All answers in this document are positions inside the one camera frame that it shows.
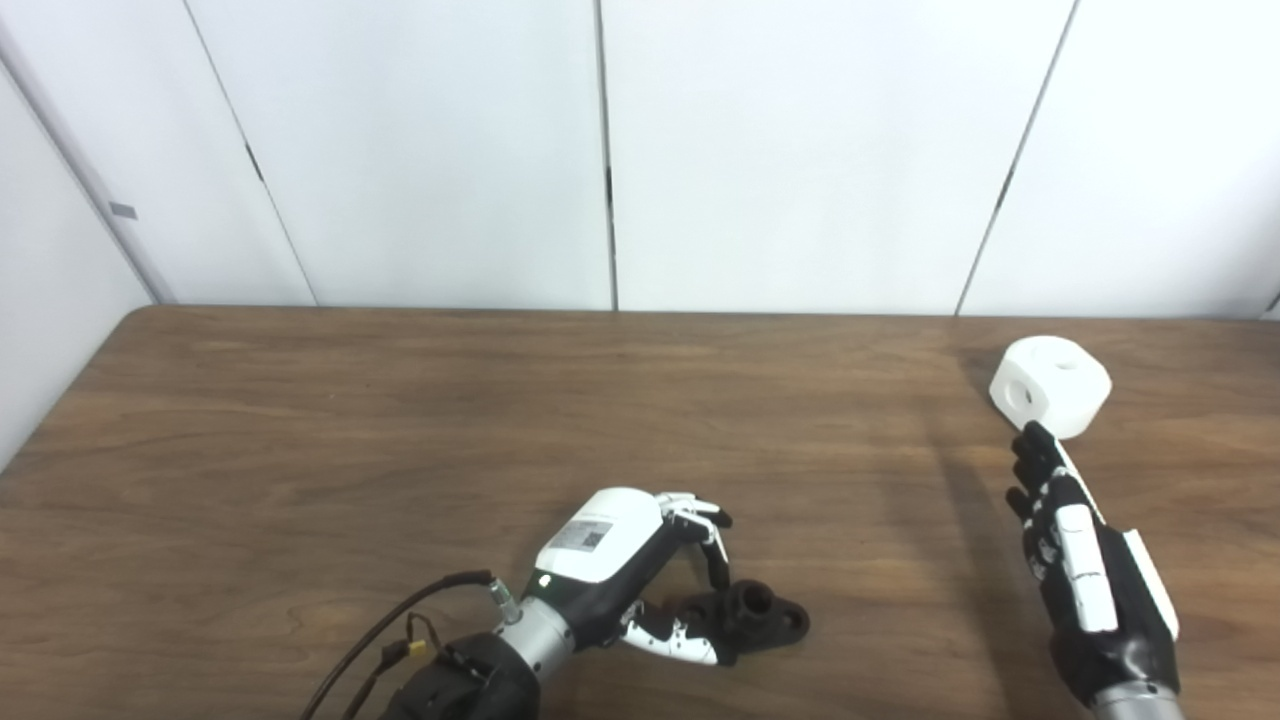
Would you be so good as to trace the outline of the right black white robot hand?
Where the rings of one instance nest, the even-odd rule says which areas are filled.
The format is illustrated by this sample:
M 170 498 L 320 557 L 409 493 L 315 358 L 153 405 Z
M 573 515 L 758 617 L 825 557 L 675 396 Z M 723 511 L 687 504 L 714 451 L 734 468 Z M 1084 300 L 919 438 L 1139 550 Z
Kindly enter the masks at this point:
M 1140 532 L 1105 520 L 1060 439 L 1028 421 L 1005 495 L 1052 625 L 1050 657 L 1071 696 L 1101 714 L 1149 697 L 1176 703 L 1180 621 Z

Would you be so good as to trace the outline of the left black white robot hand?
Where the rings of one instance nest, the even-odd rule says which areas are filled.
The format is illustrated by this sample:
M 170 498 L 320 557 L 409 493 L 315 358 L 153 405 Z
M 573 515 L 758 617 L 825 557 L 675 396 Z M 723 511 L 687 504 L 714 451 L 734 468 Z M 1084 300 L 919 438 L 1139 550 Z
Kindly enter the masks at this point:
M 662 657 L 732 667 L 737 655 L 724 642 L 643 597 L 686 546 L 703 552 L 712 588 L 728 589 L 722 533 L 732 525 L 719 505 L 694 493 L 598 491 L 538 552 L 521 597 L 534 629 L 520 653 L 531 662 L 534 643 L 570 656 L 621 641 Z

